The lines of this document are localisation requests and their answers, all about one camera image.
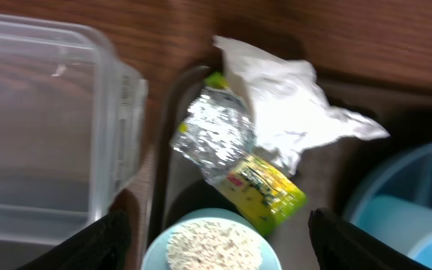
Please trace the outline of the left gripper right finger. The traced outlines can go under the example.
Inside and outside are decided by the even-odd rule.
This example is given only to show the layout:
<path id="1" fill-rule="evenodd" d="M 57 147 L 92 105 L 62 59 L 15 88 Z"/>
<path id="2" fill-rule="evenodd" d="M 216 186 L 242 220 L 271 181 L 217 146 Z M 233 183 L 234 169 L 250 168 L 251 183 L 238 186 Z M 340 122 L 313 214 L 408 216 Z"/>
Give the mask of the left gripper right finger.
<path id="1" fill-rule="evenodd" d="M 327 208 L 310 213 L 308 228 L 321 270 L 429 270 Z"/>

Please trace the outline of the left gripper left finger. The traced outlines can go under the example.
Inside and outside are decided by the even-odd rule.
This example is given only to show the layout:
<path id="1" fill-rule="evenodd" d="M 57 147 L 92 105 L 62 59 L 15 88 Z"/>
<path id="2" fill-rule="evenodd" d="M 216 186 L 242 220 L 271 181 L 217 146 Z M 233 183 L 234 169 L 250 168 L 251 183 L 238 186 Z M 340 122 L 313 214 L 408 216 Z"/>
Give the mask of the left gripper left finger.
<path id="1" fill-rule="evenodd" d="M 122 270 L 131 245 L 126 211 L 114 211 L 18 270 Z"/>

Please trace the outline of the light blue rice bowl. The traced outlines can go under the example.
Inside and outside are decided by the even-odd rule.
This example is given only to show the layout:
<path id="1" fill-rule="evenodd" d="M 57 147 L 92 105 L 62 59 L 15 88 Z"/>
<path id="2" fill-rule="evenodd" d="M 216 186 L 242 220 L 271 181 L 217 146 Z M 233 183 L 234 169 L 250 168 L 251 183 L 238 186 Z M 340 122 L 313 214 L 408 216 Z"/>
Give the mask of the light blue rice bowl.
<path id="1" fill-rule="evenodd" d="M 149 246 L 142 270 L 281 270 L 271 245 L 241 215 L 192 211 Z"/>

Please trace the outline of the white napkin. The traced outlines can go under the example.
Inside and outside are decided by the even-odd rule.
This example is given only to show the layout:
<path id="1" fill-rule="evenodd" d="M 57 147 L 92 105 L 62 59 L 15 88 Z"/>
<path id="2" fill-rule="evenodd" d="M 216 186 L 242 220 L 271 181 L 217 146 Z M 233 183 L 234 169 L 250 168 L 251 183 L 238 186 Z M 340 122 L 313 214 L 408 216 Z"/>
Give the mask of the white napkin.
<path id="1" fill-rule="evenodd" d="M 389 132 L 358 112 L 332 106 L 313 65 L 284 60 L 240 40 L 215 36 L 229 88 L 244 99 L 256 136 L 255 152 L 285 176 L 302 153 L 343 137 L 386 138 Z"/>

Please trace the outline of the foil yellow snack wrapper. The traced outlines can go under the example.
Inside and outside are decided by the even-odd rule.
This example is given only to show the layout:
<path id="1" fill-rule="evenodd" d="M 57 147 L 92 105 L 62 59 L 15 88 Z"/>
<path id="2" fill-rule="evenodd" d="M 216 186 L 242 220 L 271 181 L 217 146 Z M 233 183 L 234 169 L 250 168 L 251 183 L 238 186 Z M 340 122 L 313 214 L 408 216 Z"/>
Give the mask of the foil yellow snack wrapper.
<path id="1" fill-rule="evenodd" d="M 214 72 L 205 78 L 170 145 L 267 236 L 307 198 L 282 172 L 254 154 L 255 139 L 245 102 L 230 90 L 222 73 Z"/>

